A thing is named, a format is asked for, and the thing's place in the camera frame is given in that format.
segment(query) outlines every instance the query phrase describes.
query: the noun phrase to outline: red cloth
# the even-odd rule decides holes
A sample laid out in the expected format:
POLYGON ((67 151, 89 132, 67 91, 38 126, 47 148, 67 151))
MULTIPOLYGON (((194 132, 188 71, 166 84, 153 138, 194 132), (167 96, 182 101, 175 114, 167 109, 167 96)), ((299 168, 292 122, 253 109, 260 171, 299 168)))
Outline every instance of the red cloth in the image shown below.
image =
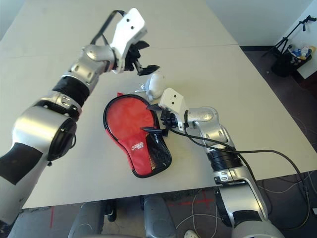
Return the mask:
POLYGON ((152 171, 146 144, 147 133, 141 129, 154 126, 153 115, 146 107, 136 98, 118 98, 109 106, 106 115, 110 133, 121 148, 124 147, 130 166, 139 175, 148 175, 152 171))

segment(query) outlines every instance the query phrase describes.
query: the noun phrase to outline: black mesh pocket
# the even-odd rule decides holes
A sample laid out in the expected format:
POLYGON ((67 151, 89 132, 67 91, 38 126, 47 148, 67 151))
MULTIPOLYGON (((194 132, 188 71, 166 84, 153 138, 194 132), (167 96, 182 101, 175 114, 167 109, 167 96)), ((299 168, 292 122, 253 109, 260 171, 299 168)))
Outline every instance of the black mesh pocket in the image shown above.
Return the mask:
POLYGON ((152 171, 163 170, 172 162, 172 157, 162 135, 148 134, 146 137, 152 171))

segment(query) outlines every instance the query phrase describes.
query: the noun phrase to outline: white table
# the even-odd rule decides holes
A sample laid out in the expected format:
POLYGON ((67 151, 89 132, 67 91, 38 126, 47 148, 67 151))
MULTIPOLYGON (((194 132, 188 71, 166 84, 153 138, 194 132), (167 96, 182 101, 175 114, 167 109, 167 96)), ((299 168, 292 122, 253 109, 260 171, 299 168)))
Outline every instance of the white table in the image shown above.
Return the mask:
MULTIPOLYGON (((108 14, 132 7, 148 25, 151 47, 142 50, 141 63, 160 65, 189 107, 215 107, 237 149, 276 149, 302 172, 317 169, 315 151, 267 83, 206 3, 191 0, 26 1, 0 42, 0 153, 11 146, 15 119, 54 87, 108 14)), ((102 117, 117 92, 130 93, 145 80, 135 72, 101 76, 77 123, 75 148, 45 169, 25 208, 215 185, 204 150, 173 133, 165 139, 173 157, 167 170, 145 179, 130 171, 102 117)), ((295 173, 274 154, 245 158, 257 179, 295 173)))

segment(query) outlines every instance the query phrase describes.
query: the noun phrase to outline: wire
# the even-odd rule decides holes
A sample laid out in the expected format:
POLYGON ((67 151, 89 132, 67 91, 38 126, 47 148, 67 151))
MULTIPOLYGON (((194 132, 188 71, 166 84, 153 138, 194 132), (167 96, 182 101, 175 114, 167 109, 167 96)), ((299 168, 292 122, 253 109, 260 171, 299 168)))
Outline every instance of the wire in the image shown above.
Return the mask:
MULTIPOLYGON (((233 151, 221 150, 221 149, 218 149, 218 148, 215 148, 215 147, 210 147, 210 146, 207 146, 207 145, 198 143, 197 141, 193 140, 193 138, 195 138, 195 139, 200 139, 200 138, 202 138, 202 137, 189 135, 189 134, 187 133, 186 128, 185 128, 185 134, 183 134, 183 133, 181 133, 181 132, 178 132, 178 131, 176 131, 176 130, 173 130, 172 128, 169 128, 169 130, 171 130, 172 132, 174 132, 174 133, 176 133, 176 134, 178 134, 178 135, 182 135, 182 136, 188 137, 192 142, 194 142, 195 144, 197 144, 197 145, 199 145, 199 146, 202 146, 202 147, 205 147, 205 148, 211 148, 211 149, 214 148, 215 150, 224 151, 224 152, 233 152, 233 151)), ((232 150, 235 150, 235 148, 233 148, 233 147, 231 147, 231 146, 229 146, 229 145, 227 145, 227 144, 225 144, 225 143, 220 142, 219 144, 223 144, 224 146, 226 146, 226 147, 228 147, 228 148, 230 148, 230 149, 232 149, 232 150)), ((241 160, 243 161, 243 163, 246 165, 246 167, 247 167, 248 170, 250 171, 250 174, 251 174, 252 178, 253 178, 254 181, 255 181, 256 179, 255 179, 255 177, 254 177, 253 171, 252 171, 252 169, 251 169, 249 163, 246 161, 246 159, 245 159, 240 153, 237 153, 237 154, 238 154, 238 156, 241 158, 241 160)))
POLYGON ((306 216, 304 218, 304 220, 297 226, 295 227, 292 227, 292 228, 280 228, 281 230, 295 230, 295 229, 298 229, 298 228, 301 228, 303 225, 306 224, 308 218, 309 218, 309 215, 310 215, 310 201, 309 201, 309 190, 308 190, 308 187, 304 181, 304 178, 302 177, 301 175, 301 172, 299 171, 298 167, 294 164, 294 162, 289 158, 287 157, 286 155, 284 155, 283 153, 279 152, 279 151, 276 151, 276 150, 247 150, 247 151, 236 151, 235 148, 231 147, 231 146, 228 146, 227 144, 221 142, 221 141, 217 141, 217 140, 212 140, 212 139, 208 139, 208 138, 203 138, 203 137, 199 137, 199 136, 193 136, 193 135, 189 135, 186 133, 186 128, 185 128, 185 134, 181 133, 181 132, 178 132, 178 131, 175 131, 171 128, 169 128, 169 130, 171 130, 172 132, 176 133, 176 134, 179 134, 179 135, 182 135, 182 136, 185 136, 185 137, 188 137, 191 141, 194 142, 194 140, 192 140, 193 138, 194 139, 199 139, 199 140, 204 140, 204 141, 210 141, 210 142, 213 142, 213 143, 217 143, 217 144, 220 144, 220 145, 223 145, 229 149, 231 149, 232 151, 229 151, 229 150, 222 150, 222 149, 219 149, 219 148, 216 148, 216 147, 212 147, 212 146, 206 146, 204 144, 201 144, 201 143, 198 143, 198 142, 194 142, 195 144, 197 145, 200 145, 202 147, 206 147, 206 148, 209 148, 209 149, 213 149, 213 150, 218 150, 218 151, 222 151, 222 152, 227 152, 227 153, 232 153, 232 154, 251 154, 251 153, 262 153, 262 152, 270 152, 270 153, 275 153, 275 154, 278 154, 280 156, 282 156, 283 158, 285 158, 292 166, 293 168, 295 169, 296 173, 298 174, 298 176, 300 177, 301 179, 301 182, 303 183, 303 190, 305 192, 305 195, 306 195, 306 200, 307 200, 307 212, 306 212, 306 216))
POLYGON ((125 11, 121 11, 121 10, 114 10, 109 17, 107 18, 107 20, 104 22, 104 24, 102 25, 101 29, 97 32, 97 34, 95 35, 95 37, 91 40, 90 44, 91 45, 95 45, 96 41, 99 39, 99 37, 102 36, 102 34, 105 32, 106 28, 108 27, 108 25, 110 24, 110 22, 113 20, 114 16, 120 13, 121 16, 124 16, 126 14, 125 11))
MULTIPOLYGON (((308 178, 309 178, 309 175, 311 175, 313 172, 315 172, 315 171, 312 171, 312 172, 308 173, 308 176, 307 176, 306 178, 304 178, 304 180, 308 179, 308 178)), ((285 192, 289 191, 290 189, 292 189, 294 186, 296 186, 298 183, 301 183, 301 182, 302 182, 302 181, 299 181, 299 182, 297 182, 297 183, 291 185, 290 187, 288 187, 286 190, 281 191, 281 192, 272 191, 272 190, 266 189, 266 188, 261 187, 261 186, 258 186, 258 187, 261 188, 261 189, 264 189, 265 191, 271 192, 271 193, 285 193, 285 192)))
POLYGON ((307 133, 307 127, 305 126, 305 124, 303 123, 303 121, 302 120, 300 120, 299 118, 297 118, 297 117, 295 117, 295 116, 293 116, 293 115, 291 115, 291 117, 292 118, 294 118, 294 119, 296 119, 296 120, 298 120, 303 126, 304 126, 304 129, 305 129, 305 132, 304 132, 304 134, 306 134, 307 133))
POLYGON ((217 205, 216 205, 216 224, 215 224, 215 228, 214 228, 214 233, 211 236, 211 238, 213 238, 216 235, 216 232, 217 232, 217 221, 218 221, 218 219, 217 219, 217 211, 218 211, 218 209, 217 209, 217 205))
POLYGON ((192 201, 192 216, 193 216, 193 226, 194 226, 194 231, 196 232, 197 236, 200 238, 200 235, 198 234, 197 230, 196 230, 196 226, 195 226, 195 217, 194 217, 194 202, 196 200, 196 197, 198 195, 198 193, 201 191, 201 189, 198 190, 198 192, 195 194, 194 199, 192 201))
POLYGON ((108 43, 108 41, 107 41, 105 35, 102 34, 101 37, 103 38, 103 41, 104 41, 105 46, 106 46, 106 45, 109 45, 109 43, 108 43))
POLYGON ((317 190, 316 190, 316 188, 314 187, 314 183, 313 183, 312 178, 311 178, 311 174, 312 174, 312 173, 313 173, 313 172, 308 173, 308 177, 309 177, 309 181, 311 182, 311 186, 312 186, 312 188, 313 188, 313 191, 314 191, 314 193, 317 195, 317 190))
POLYGON ((216 217, 214 215, 211 214, 194 214, 194 215, 190 215, 188 217, 186 217, 185 219, 183 219, 177 226, 176 226, 176 230, 180 227, 180 225, 182 225, 184 222, 186 222, 188 219, 192 218, 192 217, 196 217, 196 216, 206 216, 206 217, 214 217, 217 218, 219 220, 221 220, 220 217, 216 217))
POLYGON ((182 136, 186 136, 188 138, 194 138, 194 139, 199 139, 199 140, 205 140, 205 141, 210 141, 210 142, 213 142, 213 143, 217 143, 217 144, 220 144, 220 145, 223 145, 223 146, 226 146, 230 149, 232 149, 232 151, 230 150, 222 150, 222 149, 219 149, 219 148, 216 148, 216 147, 212 147, 212 146, 206 146, 204 144, 200 144, 198 143, 197 141, 194 142, 194 140, 192 140, 195 144, 197 145, 200 145, 202 147, 206 147, 206 148, 209 148, 209 149, 213 149, 213 150, 218 150, 218 151, 222 151, 222 152, 227 152, 227 153, 232 153, 232 154, 252 154, 252 153, 263 153, 263 152, 270 152, 270 153, 275 153, 275 154, 278 154, 282 157, 284 157, 295 169, 295 171, 297 172, 297 174, 299 175, 299 177, 301 178, 301 180, 303 181, 303 178, 302 178, 302 175, 301 175, 301 172, 299 171, 299 169, 297 168, 297 166, 294 164, 294 162, 288 158, 286 155, 284 155, 283 153, 279 152, 279 151, 276 151, 276 150, 246 150, 246 151, 236 151, 235 148, 221 142, 221 141, 217 141, 217 140, 212 140, 212 139, 208 139, 208 138, 203 138, 203 137, 199 137, 199 136, 194 136, 194 135, 189 135, 189 134, 183 134, 183 133, 180 133, 176 130, 173 130, 173 129, 170 129, 172 132, 176 133, 176 134, 179 134, 179 135, 182 135, 182 136))

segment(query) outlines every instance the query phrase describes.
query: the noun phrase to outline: floor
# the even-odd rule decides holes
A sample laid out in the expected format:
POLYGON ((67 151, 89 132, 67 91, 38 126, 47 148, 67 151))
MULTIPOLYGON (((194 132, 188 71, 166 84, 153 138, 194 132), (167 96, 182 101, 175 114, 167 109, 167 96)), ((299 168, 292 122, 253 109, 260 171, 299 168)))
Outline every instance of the floor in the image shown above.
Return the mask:
MULTIPOLYGON (((261 58, 263 52, 245 52, 249 60, 258 69, 260 74, 275 92, 295 122, 302 129, 310 143, 317 150, 317 100, 306 90, 302 89, 292 77, 281 78, 270 72, 274 56, 268 55, 261 58)), ((279 227, 291 227, 299 224, 305 216, 306 201, 300 183, 295 176, 272 178, 257 181, 264 200, 270 212, 270 220, 279 227)), ((317 187, 317 173, 311 174, 311 179, 317 187)), ((317 207, 317 192, 314 192, 310 178, 307 177, 310 189, 311 207, 317 207)), ((214 191, 212 188, 202 190, 188 190, 162 194, 169 207, 174 223, 177 226, 177 237, 182 238, 188 229, 193 229, 193 219, 185 218, 192 214, 192 202, 197 194, 193 211, 194 214, 215 214, 214 191)), ((117 201, 117 220, 110 223, 105 219, 103 234, 130 234, 145 237, 143 227, 143 212, 140 208, 139 197, 123 198, 117 201)), ((28 209, 20 214, 16 221, 10 238, 25 237, 67 237, 72 222, 80 209, 81 204, 72 204, 41 209, 28 209)), ((206 215, 195 216, 196 229, 201 238, 208 238, 214 234, 215 218, 206 215)), ((286 238, 317 237, 317 218, 311 213, 307 224, 294 231, 282 231, 286 238)), ((226 227, 220 220, 214 238, 230 237, 231 228, 226 227)))

